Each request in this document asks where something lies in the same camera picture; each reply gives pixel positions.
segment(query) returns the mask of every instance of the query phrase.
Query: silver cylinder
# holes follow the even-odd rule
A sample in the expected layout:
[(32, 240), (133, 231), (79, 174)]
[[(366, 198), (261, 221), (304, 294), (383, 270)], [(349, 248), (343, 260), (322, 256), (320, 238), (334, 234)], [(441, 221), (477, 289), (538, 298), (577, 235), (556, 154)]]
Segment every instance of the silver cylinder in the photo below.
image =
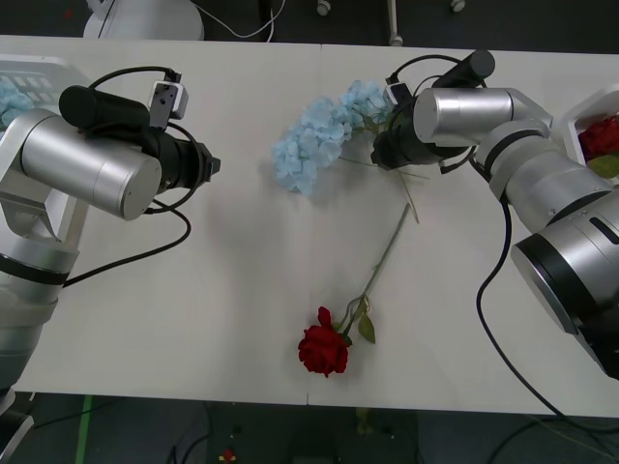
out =
[(531, 232), (545, 228), (565, 208), (588, 195), (610, 191), (604, 179), (560, 153), (541, 137), (526, 137), (509, 147), (491, 168), (496, 175), (510, 158), (525, 160), (510, 177), (505, 193), (522, 223)]
[(21, 165), (28, 177), (126, 220), (148, 208), (162, 176), (156, 159), (124, 142), (88, 139), (60, 116), (30, 132)]
[(513, 116), (505, 89), (426, 89), (415, 103), (413, 124), (424, 143), (462, 147), (478, 145)]

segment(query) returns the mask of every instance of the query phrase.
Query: blue hydrangea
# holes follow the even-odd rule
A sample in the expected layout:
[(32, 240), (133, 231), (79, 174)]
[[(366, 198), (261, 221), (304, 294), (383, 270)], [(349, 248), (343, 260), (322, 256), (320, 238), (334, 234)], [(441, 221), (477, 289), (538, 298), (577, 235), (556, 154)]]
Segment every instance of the blue hydrangea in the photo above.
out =
[(368, 119), (374, 124), (384, 124), (389, 116), (389, 106), (375, 82), (355, 80), (339, 101), (351, 113), (353, 128), (363, 128)]
[(301, 118), (273, 147), (275, 178), (282, 186), (311, 196), (317, 169), (329, 167), (341, 155), (341, 145), (353, 129), (382, 124), (389, 108), (380, 87), (357, 80), (338, 102), (320, 98), (307, 107)]
[(12, 82), (0, 81), (0, 120), (2, 126), (7, 127), (17, 116), (34, 107), (35, 105), (30, 97), (19, 92)]

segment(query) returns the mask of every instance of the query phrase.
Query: table leg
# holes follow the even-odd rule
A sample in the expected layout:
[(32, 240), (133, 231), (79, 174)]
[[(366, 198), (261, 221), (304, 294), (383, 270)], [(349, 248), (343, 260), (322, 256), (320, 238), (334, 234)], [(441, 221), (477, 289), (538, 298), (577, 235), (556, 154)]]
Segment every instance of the table leg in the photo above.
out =
[(387, 0), (387, 8), (389, 9), (389, 29), (391, 31), (389, 45), (402, 46), (402, 37), (398, 34), (398, 5), (396, 0)]
[[(258, 0), (258, 14), (260, 15), (260, 22), (262, 23), (262, 25), (266, 24), (267, 22), (271, 20), (272, 9), (273, 9), (272, 0)], [(265, 27), (264, 31), (262, 31), (259, 35), (260, 40), (262, 42), (267, 42), (270, 34), (271, 34), (271, 26)]]

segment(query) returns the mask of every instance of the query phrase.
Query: robotic arm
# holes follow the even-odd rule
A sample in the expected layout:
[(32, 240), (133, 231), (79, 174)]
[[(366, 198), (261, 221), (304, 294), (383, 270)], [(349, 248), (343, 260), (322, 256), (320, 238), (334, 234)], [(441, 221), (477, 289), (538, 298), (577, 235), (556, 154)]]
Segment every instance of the robotic arm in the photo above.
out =
[(172, 70), (155, 83), (150, 109), (74, 86), (60, 98), (62, 116), (33, 109), (0, 140), (0, 463), (33, 425), (11, 386), (77, 259), (67, 237), (75, 200), (132, 220), (158, 211), (149, 208), (158, 193), (187, 188), (189, 198), (219, 171), (203, 144), (165, 133), (187, 101)]
[(489, 75), (476, 73), (476, 54), (478, 68), (491, 59), (477, 51), (441, 78), (457, 88), (439, 82), (415, 97), (405, 83), (388, 87), (404, 117), (376, 138), (372, 160), (386, 169), (444, 166), (474, 147), (467, 157), (531, 232), (512, 247), (522, 277), (552, 319), (619, 379), (619, 190), (569, 159), (550, 139), (550, 115), (519, 91), (471, 88)]

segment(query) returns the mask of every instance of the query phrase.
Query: black cable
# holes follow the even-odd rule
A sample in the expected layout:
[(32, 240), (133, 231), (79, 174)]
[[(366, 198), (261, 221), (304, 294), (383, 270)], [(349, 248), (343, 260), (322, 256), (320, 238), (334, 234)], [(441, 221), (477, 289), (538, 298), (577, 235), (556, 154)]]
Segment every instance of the black cable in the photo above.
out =
[(447, 166), (440, 166), (441, 174), (449, 174), (450, 172), (455, 171), (459, 167), (465, 165), (467, 162), (470, 162), (475, 157), (475, 153), (477, 153), (477, 147), (471, 147), (466, 156), (460, 161), (455, 162), (454, 164), (449, 164)]
[(178, 464), (178, 456), (176, 454), (176, 445), (174, 445), (172, 447), (172, 449), (170, 450), (170, 456), (167, 458), (167, 461), (165, 461), (166, 464)]
[(121, 401), (125, 401), (127, 398), (118, 398), (113, 401), (108, 401), (107, 403), (100, 404), (99, 406), (95, 406), (94, 408), (87, 409), (86, 411), (80, 411), (79, 413), (69, 414), (68, 416), (63, 416), (58, 419), (48, 420), (47, 422), (40, 423), (34, 426), (34, 430), (38, 430), (43, 427), (47, 427), (48, 425), (52, 425), (53, 423), (68, 421), (69, 419), (79, 418), (84, 414), (94, 413), (95, 411), (99, 411), (100, 409), (106, 408), (116, 403), (120, 403)]
[[(552, 418), (552, 419), (543, 419), (542, 420), (542, 422), (556, 422), (556, 421), (560, 421), (560, 419)], [(514, 432), (510, 433), (499, 444), (499, 446), (494, 449), (494, 451), (492, 452), (490, 457), (487, 459), (486, 464), (492, 464), (496, 460), (496, 457), (499, 455), (499, 453), (503, 450), (503, 448), (506, 447), (515, 437), (517, 437), (518, 435), (526, 432), (530, 428), (533, 428), (533, 427), (535, 427), (537, 425), (541, 425), (541, 423), (540, 422), (536, 422), (536, 421), (532, 421), (532, 422), (529, 422), (529, 423), (523, 425), (522, 427), (516, 429)]]
[(166, 68), (166, 67), (163, 67), (163, 66), (137, 66), (135, 68), (124, 68), (123, 70), (118, 70), (118, 71), (114, 71), (114, 72), (111, 72), (109, 74), (106, 74), (106, 75), (98, 78), (97, 80), (95, 80), (92, 84), (90, 84), (88, 86), (88, 88), (89, 89), (96, 89), (97, 87), (99, 87), (104, 82), (107, 82), (108, 80), (111, 80), (114, 77), (118, 77), (119, 75), (133, 74), (133, 73), (147, 73), (147, 72), (164, 73), (166, 76), (177, 76), (177, 75), (179, 75), (174, 70), (172, 70), (171, 68)]
[(183, 455), (183, 460), (181, 461), (181, 464), (187, 464), (187, 460), (190, 458), (190, 455), (192, 454), (193, 449), (195, 447), (197, 447), (200, 443), (202, 443), (202, 442), (208, 440), (209, 438), (211, 438), (213, 436), (213, 433), (215, 432), (215, 429), (213, 428), (213, 421), (211, 419), (211, 412), (209, 411), (208, 404), (206, 403), (206, 401), (202, 401), (202, 405), (204, 406), (204, 408), (206, 410), (207, 420), (209, 422), (209, 431), (207, 433), (205, 433), (204, 435), (202, 435), (202, 436), (196, 438), (195, 440), (193, 440), (193, 442), (187, 448), (187, 451), (185, 451), (185, 454)]
[(116, 3), (116, 0), (112, 0), (112, 4), (109, 6), (109, 10), (107, 10), (107, 13), (105, 14), (105, 19), (103, 20), (103, 24), (101, 25), (101, 29), (99, 31), (99, 36), (97, 37), (97, 39), (101, 38), (101, 34), (103, 33), (103, 29), (105, 27), (105, 24), (107, 23), (107, 19), (109, 18), (109, 14), (112, 11), (112, 8), (114, 8), (114, 4)]
[[(534, 420), (531, 421), (525, 425), (523, 425), (522, 427), (516, 429), (514, 432), (512, 432), (510, 435), (508, 435), (505, 439), (503, 439), (503, 441), (499, 444), (498, 447), (496, 447), (494, 449), (494, 451), (492, 452), (492, 454), (490, 455), (490, 457), (487, 459), (486, 464), (493, 464), (494, 461), (496, 460), (496, 458), (498, 457), (499, 453), (503, 450), (504, 447), (506, 447), (514, 438), (516, 438), (517, 436), (521, 435), (522, 433), (526, 432), (527, 430), (537, 426), (537, 425), (543, 425), (544, 423), (549, 423), (549, 422), (562, 422), (563, 420), (561, 418), (549, 418), (549, 419), (542, 419), (542, 420)], [(615, 455), (614, 452), (612, 452), (607, 446), (606, 444), (598, 437), (596, 437), (593, 433), (591, 432), (585, 432), (587, 434), (587, 436), (589, 438), (591, 438), (591, 440), (593, 440), (603, 451), (605, 451), (610, 457), (612, 457), (612, 460), (617, 461), (617, 456)]]
[(200, 183), (202, 182), (202, 178), (204, 177), (204, 159), (202, 159), (202, 152), (200, 150), (200, 146), (198, 145), (197, 141), (195, 140), (195, 138), (193, 138), (193, 136), (189, 133), (188, 130), (181, 128), (180, 126), (174, 124), (174, 123), (168, 123), (168, 125), (177, 130), (178, 132), (180, 132), (181, 134), (183, 134), (191, 143), (193, 146), (193, 149), (195, 150), (195, 154), (197, 155), (197, 175), (195, 177), (195, 182), (193, 183), (192, 187), (190, 188), (190, 191), (187, 192), (187, 194), (181, 198), (180, 200), (178, 200), (176, 203), (173, 203), (169, 206), (165, 206), (162, 208), (159, 208), (157, 210), (154, 210), (153, 208), (148, 208), (144, 214), (145, 215), (158, 215), (161, 213), (167, 213), (168, 211), (174, 211), (176, 208), (178, 208), (179, 206), (183, 205), (185, 202), (187, 202), (190, 198), (192, 198), (193, 194), (195, 193), (195, 191), (197, 190), (198, 187), (200, 187)]
[[(155, 203), (156, 205), (160, 205), (162, 208), (167, 208), (167, 205), (162, 203), (159, 200), (153, 200), (153, 203)], [(189, 235), (192, 232), (192, 224), (190, 223), (190, 220), (187, 219), (185, 217), (185, 215), (183, 215), (182, 213), (180, 213), (180, 212), (178, 212), (176, 210), (171, 210), (171, 213), (173, 215), (177, 216), (178, 218), (182, 219), (183, 222), (185, 223), (185, 225), (187, 225), (187, 230), (185, 231), (185, 233), (183, 234), (183, 236), (180, 239), (175, 240), (174, 242), (171, 242), (171, 243), (169, 243), (167, 245), (160, 246), (160, 247), (155, 248), (155, 249), (151, 249), (150, 251), (146, 251), (144, 253), (140, 253), (140, 254), (137, 254), (135, 256), (130, 256), (129, 258), (119, 259), (118, 261), (114, 261), (113, 263), (106, 264), (104, 266), (101, 266), (100, 268), (93, 269), (92, 271), (89, 271), (89, 272), (87, 272), (85, 274), (78, 275), (77, 277), (70, 278), (70, 279), (68, 279), (65, 282), (64, 287), (69, 287), (69, 286), (71, 286), (71, 285), (73, 285), (75, 283), (81, 282), (82, 280), (84, 280), (86, 278), (89, 278), (89, 277), (92, 277), (92, 276), (96, 276), (96, 275), (98, 275), (100, 273), (103, 273), (105, 271), (109, 271), (110, 269), (114, 269), (114, 268), (117, 268), (119, 266), (123, 266), (125, 264), (129, 264), (129, 263), (132, 263), (134, 261), (138, 261), (140, 259), (144, 259), (144, 258), (148, 258), (150, 256), (154, 256), (154, 255), (156, 255), (158, 253), (162, 253), (164, 251), (167, 251), (167, 250), (169, 250), (171, 248), (174, 248), (174, 247), (180, 245), (181, 243), (183, 243), (189, 237)]]
[(428, 82), (430, 79), (438, 79), (439, 77), (442, 77), (442, 74), (435, 74), (435, 75), (431, 75), (430, 77), (426, 77), (424, 80), (422, 80), (419, 85), (415, 88), (415, 92), (413, 92), (413, 99), (415, 97), (417, 97), (417, 92), (419, 92), (419, 89), (422, 88), (422, 85), (424, 85), (426, 82)]
[[(489, 180), (487, 174), (483, 173), (483, 169), (478, 163), (471, 160), (471, 165), (475, 168), (477, 172), (480, 173), (480, 175), (482, 175), (482, 177), (484, 177), (485, 180), (487, 181)], [(499, 346), (498, 342), (496, 341), (496, 338), (494, 338), (494, 335), (492, 334), (490, 327), (487, 325), (484, 312), (482, 311), (482, 297), (484, 296), (484, 292), (486, 291), (487, 287), (494, 280), (496, 275), (499, 274), (499, 271), (505, 264), (508, 253), (510, 251), (510, 246), (512, 244), (512, 214), (510, 213), (510, 208), (508, 206), (508, 202), (505, 197), (501, 199), (501, 208), (503, 209), (503, 217), (505, 218), (505, 239), (503, 242), (503, 249), (501, 250), (501, 256), (499, 257), (499, 260), (496, 263), (496, 266), (494, 266), (494, 269), (492, 269), (492, 272), (489, 274), (489, 276), (486, 278), (486, 280), (484, 280), (484, 282), (480, 286), (477, 292), (477, 298), (475, 299), (475, 305), (477, 307), (477, 315), (480, 318), (480, 322), (482, 323), (482, 326), (484, 327), (484, 331), (486, 332), (486, 335), (489, 338), (490, 343), (492, 343), (492, 346), (494, 347), (496, 352), (499, 354), (499, 356), (503, 360), (503, 363), (505, 363), (506, 366), (512, 371), (512, 373), (516, 376), (516, 378), (520, 381), (520, 383), (524, 385), (524, 387), (526, 387), (527, 390), (529, 390), (536, 398), (538, 398), (538, 400), (540, 400), (540, 402), (544, 404), (546, 408), (552, 411), (555, 414), (555, 416), (557, 416), (559, 419), (561, 419), (562, 421), (566, 423), (569, 423), (570, 425), (576, 428), (579, 428), (580, 430), (584, 430), (586, 432), (601, 433), (601, 434), (619, 433), (619, 426), (610, 427), (610, 428), (588, 427), (586, 425), (582, 425), (576, 422), (575, 420), (568, 418), (565, 414), (563, 414), (552, 403), (550, 403), (547, 399), (545, 399), (537, 390), (535, 390), (535, 388), (531, 384), (529, 384), (529, 382), (527, 382), (527, 380), (522, 376), (522, 374), (520, 374), (520, 372), (514, 367), (512, 362), (509, 360), (509, 358), (505, 355), (505, 353)]]
[(406, 63), (404, 63), (402, 66), (400, 66), (399, 68), (397, 68), (389, 77), (389, 79), (387, 79), (387, 81), (390, 84), (394, 84), (396, 82), (398, 82), (398, 74), (406, 67), (410, 66), (410, 65), (414, 65), (415, 63), (419, 63), (420, 61), (425, 61), (425, 60), (444, 60), (444, 61), (450, 61), (452, 63), (456, 63), (459, 64), (459, 62), (461, 60), (458, 60), (457, 58), (454, 58), (453, 56), (448, 56), (448, 55), (424, 55), (424, 56), (418, 56), (417, 58), (413, 58), (412, 60), (408, 60)]

